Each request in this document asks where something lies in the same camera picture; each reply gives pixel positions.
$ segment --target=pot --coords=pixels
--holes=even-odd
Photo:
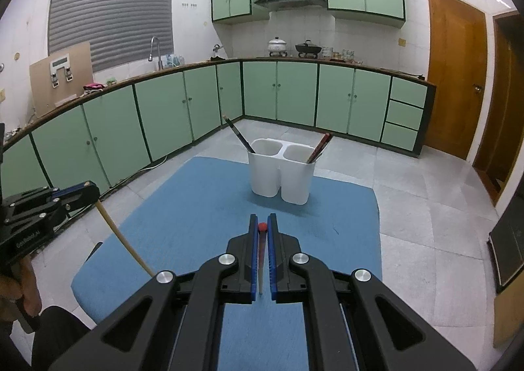
[[[299,57],[303,57],[305,55],[314,55],[316,58],[318,54],[322,51],[322,47],[319,47],[316,44],[311,44],[310,39],[307,39],[305,43],[297,44],[295,48],[298,51]]]
[[[285,51],[287,43],[283,39],[275,37],[267,44],[268,51]]]

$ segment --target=white floor tile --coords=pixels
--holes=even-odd
[[[415,244],[433,247],[428,200],[376,184],[381,233]]]
[[[433,324],[482,326],[486,323],[486,278],[482,260],[436,250],[437,293]]]
[[[430,203],[435,248],[463,256],[482,258],[474,227],[467,212],[447,205]]]
[[[435,302],[435,250],[381,234],[382,281],[429,323]]]

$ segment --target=faucet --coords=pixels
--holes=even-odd
[[[149,62],[153,61],[153,44],[155,43],[155,38],[157,40],[158,70],[161,71],[163,69],[163,65],[162,65],[162,59],[160,58],[160,40],[158,39],[158,37],[153,37],[151,39],[151,49],[149,50],[149,59],[147,59],[147,61]]]

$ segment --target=tiled floor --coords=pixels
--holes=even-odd
[[[245,137],[314,146],[321,134],[243,120]],[[138,177],[104,202],[119,224],[195,155],[247,162],[224,129]],[[383,281],[468,356],[488,370],[501,352],[492,348],[495,287],[486,245],[497,214],[471,165],[424,147],[420,159],[336,138],[319,159],[316,176],[372,187],[381,217]],[[58,304],[94,325],[80,309],[71,280],[109,228],[91,210],[33,261],[44,307]],[[32,338],[19,326],[13,338],[29,357]]]

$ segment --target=window blind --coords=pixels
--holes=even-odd
[[[94,72],[147,59],[153,36],[173,53],[171,0],[51,0],[48,52],[89,41]]]

